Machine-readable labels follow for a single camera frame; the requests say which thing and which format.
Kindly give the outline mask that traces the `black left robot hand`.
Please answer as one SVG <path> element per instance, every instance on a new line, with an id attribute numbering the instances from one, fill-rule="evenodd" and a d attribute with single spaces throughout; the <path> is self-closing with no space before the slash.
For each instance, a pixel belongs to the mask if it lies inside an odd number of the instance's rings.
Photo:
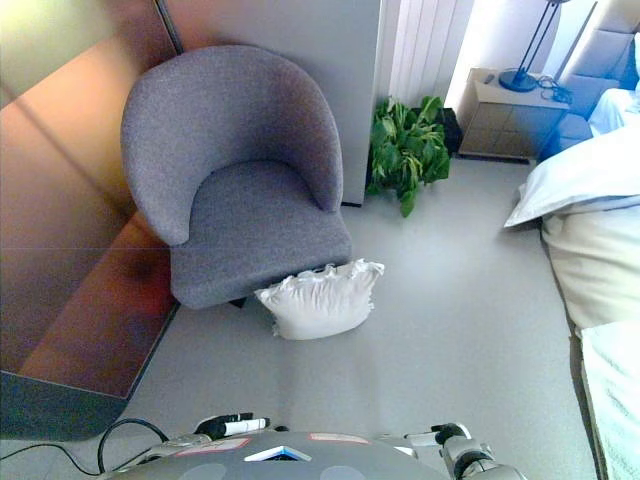
<path id="1" fill-rule="evenodd" d="M 252 412 L 220 415 L 202 420 L 197 425 L 195 434 L 217 440 L 264 429 L 270 424 L 271 420 L 268 417 L 255 418 Z"/>

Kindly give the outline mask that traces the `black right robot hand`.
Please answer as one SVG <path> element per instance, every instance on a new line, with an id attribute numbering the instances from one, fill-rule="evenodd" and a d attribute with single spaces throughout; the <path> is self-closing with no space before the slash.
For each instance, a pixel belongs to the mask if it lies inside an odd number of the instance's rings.
<path id="1" fill-rule="evenodd" d="M 460 423 L 445 423 L 439 425 L 433 425 L 431 427 L 431 432 L 435 434 L 435 442 L 439 446 L 444 446 L 446 441 L 454 438 L 460 437 L 466 440 L 472 438 L 469 430 Z"/>

